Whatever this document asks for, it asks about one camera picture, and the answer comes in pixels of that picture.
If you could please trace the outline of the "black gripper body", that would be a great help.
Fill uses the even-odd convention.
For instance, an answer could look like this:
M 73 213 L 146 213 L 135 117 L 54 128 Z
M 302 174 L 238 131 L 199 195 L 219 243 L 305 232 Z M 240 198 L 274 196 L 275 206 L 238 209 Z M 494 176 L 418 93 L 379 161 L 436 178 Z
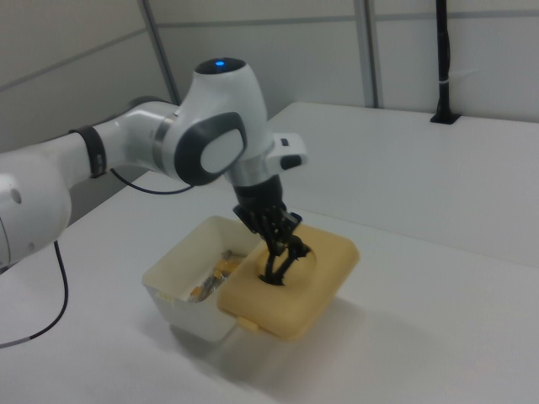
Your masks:
M 243 223 L 254 223 L 255 219 L 266 218 L 277 223 L 283 218 L 286 205 L 282 201 L 283 189 L 280 177 L 251 186 L 233 186 L 238 205 L 234 213 Z

